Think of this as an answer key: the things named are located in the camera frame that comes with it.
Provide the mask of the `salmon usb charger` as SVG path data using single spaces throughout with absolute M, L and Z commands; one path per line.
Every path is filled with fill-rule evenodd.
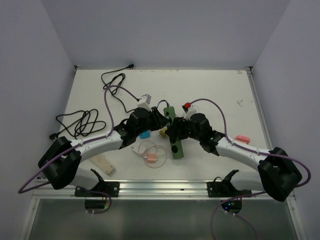
M 154 164 L 157 162 L 157 158 L 158 158 L 158 156 L 156 153 L 148 153 L 146 155 L 146 162 Z

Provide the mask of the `white usb charger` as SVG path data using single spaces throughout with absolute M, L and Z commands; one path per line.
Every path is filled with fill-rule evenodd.
M 140 154 L 139 146 L 132 146 L 131 147 L 132 152 L 137 155 L 138 157 L 141 157 L 142 155 Z

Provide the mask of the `pink charger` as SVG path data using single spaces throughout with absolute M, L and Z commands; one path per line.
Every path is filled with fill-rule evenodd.
M 242 143 L 244 143 L 246 145 L 248 145 L 250 143 L 250 141 L 251 141 L 251 139 L 249 137 L 244 136 L 244 135 L 237 135 L 235 137 L 235 140 L 238 141 L 238 142 L 242 142 Z

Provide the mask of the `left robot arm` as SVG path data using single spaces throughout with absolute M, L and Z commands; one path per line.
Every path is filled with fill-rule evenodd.
M 171 122 L 156 107 L 151 110 L 138 107 L 127 120 L 105 133 L 78 140 L 59 137 L 39 160 L 38 167 L 55 190 L 72 185 L 99 196 L 104 190 L 103 178 L 94 169 L 80 168 L 80 163 L 105 152 L 126 148 L 142 133 L 160 130 Z

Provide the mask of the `green power strip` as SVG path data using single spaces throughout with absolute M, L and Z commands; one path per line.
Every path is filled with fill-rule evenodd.
M 170 125 L 167 127 L 167 130 L 172 130 L 173 122 L 176 117 L 175 108 L 173 106 L 167 106 L 163 109 L 163 113 L 170 120 Z M 184 157 L 184 152 L 181 140 L 174 137 L 172 131 L 169 132 L 169 135 L 167 133 L 166 135 L 169 137 L 172 158 L 175 160 L 182 159 Z

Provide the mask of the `blue plug adapter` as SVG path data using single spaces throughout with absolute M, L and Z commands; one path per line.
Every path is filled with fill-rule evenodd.
M 151 132 L 150 132 L 149 130 L 147 130 L 147 131 L 145 131 L 145 132 L 143 132 L 142 134 L 139 135 L 139 137 L 140 137 L 141 139 L 147 139 L 147 138 L 149 138 L 150 136 L 151 136 Z

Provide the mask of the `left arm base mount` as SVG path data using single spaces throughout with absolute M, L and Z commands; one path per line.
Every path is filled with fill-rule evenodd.
M 110 197 L 117 198 L 120 191 L 119 181 L 105 181 L 102 176 L 94 169 L 80 169 L 74 181 L 71 183 L 75 186 L 74 195 L 76 197 Z

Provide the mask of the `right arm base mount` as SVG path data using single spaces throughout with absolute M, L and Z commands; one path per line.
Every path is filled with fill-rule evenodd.
M 231 183 L 232 178 L 235 174 L 239 173 L 239 170 L 232 170 L 227 176 L 222 179 L 221 177 L 216 177 L 213 181 L 206 183 L 207 194 L 209 198 L 232 198 L 239 197 L 243 195 L 250 195 L 251 190 L 237 190 Z

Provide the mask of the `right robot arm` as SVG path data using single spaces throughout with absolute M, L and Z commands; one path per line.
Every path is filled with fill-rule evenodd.
M 219 197 L 261 191 L 284 202 L 302 180 L 302 174 L 283 149 L 259 149 L 230 140 L 226 134 L 212 129 L 203 113 L 195 113 L 190 119 L 176 117 L 165 133 L 173 142 L 191 138 L 207 153 L 233 159 L 253 169 L 252 172 L 232 170 L 220 183 L 211 182 L 211 188 Z

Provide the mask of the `yellow usb charger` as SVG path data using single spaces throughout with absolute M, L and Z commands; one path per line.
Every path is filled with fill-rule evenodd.
M 159 136 L 163 139 L 166 139 L 167 138 L 167 135 L 166 135 L 166 130 L 167 130 L 167 127 L 164 127 L 162 128 L 160 131 L 159 131 Z

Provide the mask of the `cream power strip red sockets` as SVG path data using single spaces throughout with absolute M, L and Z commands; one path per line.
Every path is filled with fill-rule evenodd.
M 114 172 L 115 167 L 110 163 L 104 154 L 99 154 L 90 158 L 104 173 L 110 175 Z

